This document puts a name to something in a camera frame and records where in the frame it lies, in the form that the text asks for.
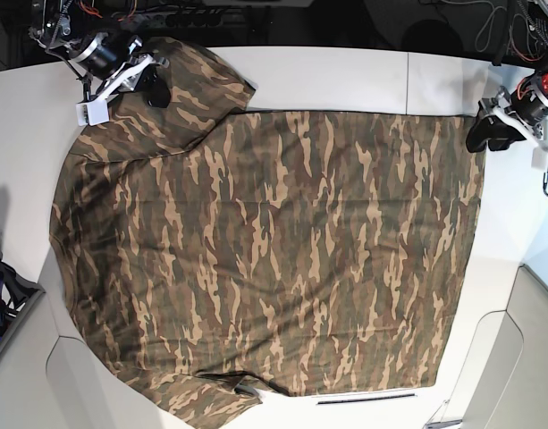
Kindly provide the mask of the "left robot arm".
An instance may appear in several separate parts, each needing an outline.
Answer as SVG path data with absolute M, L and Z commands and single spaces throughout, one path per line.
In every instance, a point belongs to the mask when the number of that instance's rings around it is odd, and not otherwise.
M 481 99 L 466 147 L 470 153 L 503 151 L 526 141 L 548 155 L 548 1 L 509 1 L 508 6 L 520 12 L 527 23 L 527 35 L 536 38 L 543 51 L 532 57 L 521 53 L 514 40 L 514 17 L 508 12 L 508 36 L 502 40 L 493 65 L 502 63 L 504 46 L 509 46 L 534 71 L 514 89 L 501 86 L 493 97 Z

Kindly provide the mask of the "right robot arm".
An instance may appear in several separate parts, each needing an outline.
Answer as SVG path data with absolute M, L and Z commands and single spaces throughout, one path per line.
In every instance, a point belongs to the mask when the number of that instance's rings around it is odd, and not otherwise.
M 80 107 L 89 114 L 108 99 L 139 92 L 152 107 L 166 108 L 171 91 L 158 71 L 169 65 L 143 40 L 87 1 L 33 1 L 30 37 L 74 72 L 82 85 Z

